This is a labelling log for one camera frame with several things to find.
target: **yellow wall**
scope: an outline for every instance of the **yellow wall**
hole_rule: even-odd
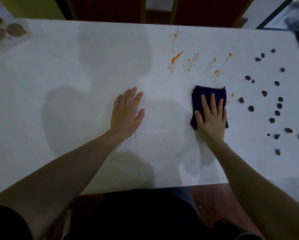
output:
[[[55,0],[0,0],[0,2],[16,18],[65,19]]]

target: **orange stain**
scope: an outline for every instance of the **orange stain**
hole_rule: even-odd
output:
[[[177,54],[177,56],[175,56],[175,57],[171,60],[171,64],[172,64],[172,65],[174,64],[175,60],[177,60],[177,58],[178,58],[182,53],[183,53],[183,51],[180,52],[179,54]]]

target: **white table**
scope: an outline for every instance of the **white table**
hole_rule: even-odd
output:
[[[144,120],[83,193],[226,182],[219,163],[189,125],[195,85],[226,86],[231,99],[225,141],[248,164],[268,178],[299,176],[299,53],[291,33],[24,22],[33,38],[0,51],[0,191],[105,132],[115,97],[133,86],[144,92]],[[256,62],[260,53],[266,56]],[[255,83],[246,81],[246,75]],[[274,115],[278,97],[284,98],[280,117]],[[249,105],[255,107],[253,113]],[[286,127],[294,133],[285,133]],[[281,134],[279,140],[275,133]]]

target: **forearm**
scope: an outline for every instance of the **forearm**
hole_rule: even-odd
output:
[[[0,205],[19,213],[35,239],[43,238],[119,143],[120,139],[107,131],[1,192]]]
[[[253,170],[225,142],[208,145],[243,209],[264,237],[299,239],[299,204]]]

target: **dark pebble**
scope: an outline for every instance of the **dark pebble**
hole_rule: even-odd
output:
[[[254,106],[252,106],[252,105],[249,106],[249,107],[248,107],[248,110],[251,111],[251,112],[254,112]]]
[[[293,133],[293,130],[292,130],[291,128],[285,128],[285,131],[286,131],[287,133]]]

